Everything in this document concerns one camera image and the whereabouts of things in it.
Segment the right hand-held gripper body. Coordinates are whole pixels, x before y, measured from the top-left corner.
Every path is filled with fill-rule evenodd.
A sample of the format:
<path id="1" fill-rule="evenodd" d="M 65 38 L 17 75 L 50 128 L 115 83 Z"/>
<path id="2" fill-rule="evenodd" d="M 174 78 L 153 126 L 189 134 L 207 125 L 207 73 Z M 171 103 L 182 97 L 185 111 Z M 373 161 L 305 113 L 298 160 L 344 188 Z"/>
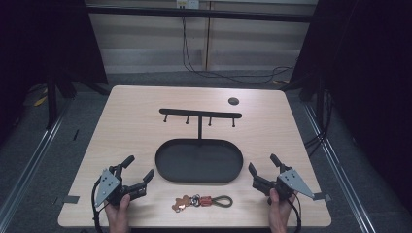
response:
<path id="1" fill-rule="evenodd" d="M 270 189 L 274 188 L 278 192 L 280 200 L 289 199 L 295 192 L 311 199 L 314 198 L 314 193 L 294 169 L 281 173 L 275 181 L 269 181 L 258 176 L 257 181 L 253 180 L 253 188 L 262 192 L 265 196 L 269 196 Z"/>

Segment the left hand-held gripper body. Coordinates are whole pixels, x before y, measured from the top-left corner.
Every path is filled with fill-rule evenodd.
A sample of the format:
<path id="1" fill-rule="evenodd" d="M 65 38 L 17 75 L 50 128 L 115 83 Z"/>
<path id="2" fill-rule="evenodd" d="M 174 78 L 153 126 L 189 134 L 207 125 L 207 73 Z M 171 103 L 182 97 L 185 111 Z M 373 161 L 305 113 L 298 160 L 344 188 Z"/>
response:
<path id="1" fill-rule="evenodd" d="M 147 194 L 147 178 L 134 185 L 123 185 L 121 174 L 121 166 L 111 166 L 103 170 L 97 181 L 97 193 L 93 195 L 94 207 L 100 207 L 105 201 L 118 206 L 124 195 L 129 195 L 130 200 L 135 200 Z"/>

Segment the black key rack with tray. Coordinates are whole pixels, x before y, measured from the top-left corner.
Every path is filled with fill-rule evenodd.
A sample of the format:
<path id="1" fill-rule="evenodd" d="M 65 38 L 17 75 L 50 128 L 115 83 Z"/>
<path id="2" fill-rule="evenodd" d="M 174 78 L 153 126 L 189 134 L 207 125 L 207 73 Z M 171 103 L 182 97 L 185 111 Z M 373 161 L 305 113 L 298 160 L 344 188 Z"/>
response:
<path id="1" fill-rule="evenodd" d="M 232 126 L 242 117 L 240 113 L 208 112 L 161 108 L 164 122 L 169 116 L 197 117 L 197 137 L 171 139 L 156 151 L 155 165 L 158 173 L 172 183 L 230 183 L 235 180 L 244 163 L 240 149 L 221 139 L 206 139 L 202 136 L 203 118 L 229 118 Z"/>

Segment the keychain with green cord loop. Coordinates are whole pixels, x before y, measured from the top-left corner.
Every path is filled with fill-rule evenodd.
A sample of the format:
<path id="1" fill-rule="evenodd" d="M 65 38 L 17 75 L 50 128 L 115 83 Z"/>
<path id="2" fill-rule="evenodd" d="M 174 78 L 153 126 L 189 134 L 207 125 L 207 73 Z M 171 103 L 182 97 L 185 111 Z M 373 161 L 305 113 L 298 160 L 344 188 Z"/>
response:
<path id="1" fill-rule="evenodd" d="M 233 205 L 233 200 L 227 195 L 221 196 L 201 196 L 195 194 L 192 196 L 184 195 L 181 198 L 176 198 L 172 205 L 172 210 L 176 213 L 183 211 L 187 207 L 211 207 L 217 206 L 221 208 L 230 208 Z"/>

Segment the person's left hand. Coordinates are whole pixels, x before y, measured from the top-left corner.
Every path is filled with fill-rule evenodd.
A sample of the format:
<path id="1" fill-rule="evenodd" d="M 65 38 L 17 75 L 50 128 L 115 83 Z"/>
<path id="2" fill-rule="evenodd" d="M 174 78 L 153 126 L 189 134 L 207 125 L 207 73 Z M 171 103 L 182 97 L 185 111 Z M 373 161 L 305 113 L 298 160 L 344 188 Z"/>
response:
<path id="1" fill-rule="evenodd" d="M 122 197 L 118 206 L 114 206 L 110 203 L 107 204 L 105 213 L 109 222 L 109 233 L 130 233 L 128 222 L 129 204 L 129 194 Z"/>

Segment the person's right hand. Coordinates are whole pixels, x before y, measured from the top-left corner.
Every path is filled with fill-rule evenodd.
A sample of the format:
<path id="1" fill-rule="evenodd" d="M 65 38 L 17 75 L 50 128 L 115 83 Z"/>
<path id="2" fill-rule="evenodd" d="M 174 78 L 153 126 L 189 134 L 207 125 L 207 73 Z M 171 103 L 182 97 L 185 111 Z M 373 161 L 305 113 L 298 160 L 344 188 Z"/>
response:
<path id="1" fill-rule="evenodd" d="M 288 220 L 295 196 L 290 197 L 288 201 L 281 201 L 278 192 L 271 188 L 269 197 L 271 205 L 268 212 L 268 221 L 271 233 L 287 233 Z"/>

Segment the black metal stand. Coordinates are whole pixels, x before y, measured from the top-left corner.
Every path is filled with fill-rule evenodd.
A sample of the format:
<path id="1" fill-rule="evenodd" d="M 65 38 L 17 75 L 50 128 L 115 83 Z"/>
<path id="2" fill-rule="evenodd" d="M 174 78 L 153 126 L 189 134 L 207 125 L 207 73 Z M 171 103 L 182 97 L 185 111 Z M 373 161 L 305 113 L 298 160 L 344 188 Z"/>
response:
<path id="1" fill-rule="evenodd" d="M 52 126 L 57 122 L 58 114 L 56 91 L 59 90 L 64 98 L 74 98 L 77 95 L 77 90 L 72 84 L 72 80 L 84 84 L 88 88 L 101 95 L 108 96 L 110 94 L 110 91 L 108 89 L 99 86 L 97 83 L 88 80 L 86 77 L 82 77 L 76 73 L 68 71 L 67 69 L 63 69 L 61 75 L 58 75 L 56 70 L 50 70 L 49 74 L 47 75 L 47 97 L 49 112 L 47 129 L 51 129 Z"/>

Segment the dark curtain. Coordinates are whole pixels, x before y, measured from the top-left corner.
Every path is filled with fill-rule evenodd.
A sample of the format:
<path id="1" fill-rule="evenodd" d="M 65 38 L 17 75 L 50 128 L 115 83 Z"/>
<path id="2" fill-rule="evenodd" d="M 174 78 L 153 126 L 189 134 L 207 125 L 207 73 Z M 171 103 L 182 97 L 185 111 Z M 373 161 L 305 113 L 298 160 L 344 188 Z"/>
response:
<path id="1" fill-rule="evenodd" d="M 29 89 L 63 69 L 108 82 L 85 0 L 0 0 L 0 140 Z"/>
<path id="2" fill-rule="evenodd" d="M 412 214 L 412 0 L 318 0 L 292 73 L 325 88 L 375 170 Z"/>

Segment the black horizontal metal bar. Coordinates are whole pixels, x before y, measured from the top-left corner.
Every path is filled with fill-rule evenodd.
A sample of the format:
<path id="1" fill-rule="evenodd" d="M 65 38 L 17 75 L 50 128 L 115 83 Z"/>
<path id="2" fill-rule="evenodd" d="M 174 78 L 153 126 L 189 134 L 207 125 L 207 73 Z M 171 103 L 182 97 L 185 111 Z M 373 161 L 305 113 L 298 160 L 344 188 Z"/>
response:
<path id="1" fill-rule="evenodd" d="M 267 13 L 246 13 L 216 10 L 171 9 L 171 8 L 141 8 L 114 5 L 86 4 L 86 8 L 93 14 L 134 15 L 153 17 L 202 17 L 219 19 L 243 19 L 260 21 L 284 21 L 310 23 L 317 21 L 317 17 L 306 15 L 285 15 Z"/>

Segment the metal floor rail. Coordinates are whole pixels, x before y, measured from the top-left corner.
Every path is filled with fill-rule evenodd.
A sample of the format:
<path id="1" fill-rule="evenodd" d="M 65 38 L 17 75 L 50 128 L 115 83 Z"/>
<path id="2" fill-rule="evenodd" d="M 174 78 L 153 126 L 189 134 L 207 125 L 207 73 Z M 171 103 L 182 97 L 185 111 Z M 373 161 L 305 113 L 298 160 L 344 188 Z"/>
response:
<path id="1" fill-rule="evenodd" d="M 6 231 L 8 225 L 13 219 L 13 216 L 17 210 L 19 203 L 21 202 L 21 199 L 24 196 L 24 193 L 26 192 L 30 182 L 32 181 L 40 162 L 51 146 L 54 137 L 60 128 L 61 122 L 71 104 L 71 99 L 65 100 L 63 102 L 61 111 L 57 114 L 57 119 L 43 134 L 43 137 L 39 142 L 37 148 L 34 150 L 33 154 L 30 157 L 30 160 L 22 170 L 22 174 L 18 178 L 17 183 L 13 187 L 10 195 L 5 200 L 4 205 L 0 208 L 0 233 L 4 233 Z"/>
<path id="2" fill-rule="evenodd" d="M 355 192 L 343 166 L 340 162 L 331 142 L 324 136 L 321 137 L 321 126 L 316 122 L 316 114 L 311 106 L 304 104 L 306 115 L 308 115 L 309 121 L 312 125 L 317 138 L 320 140 L 320 146 L 322 147 L 326 159 L 333 171 L 340 188 L 345 196 L 345 199 L 360 227 L 362 233 L 376 233 L 375 227 L 369 217 L 369 214 L 364 208 L 359 196 Z"/>

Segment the white wall power outlet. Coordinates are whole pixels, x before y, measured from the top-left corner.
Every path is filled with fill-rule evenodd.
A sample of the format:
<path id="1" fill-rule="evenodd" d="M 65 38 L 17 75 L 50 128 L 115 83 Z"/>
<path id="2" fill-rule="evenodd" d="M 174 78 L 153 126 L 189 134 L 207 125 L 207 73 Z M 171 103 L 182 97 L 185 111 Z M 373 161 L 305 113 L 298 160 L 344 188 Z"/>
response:
<path id="1" fill-rule="evenodd" d="M 199 0 L 176 0 L 178 9 L 199 9 Z"/>

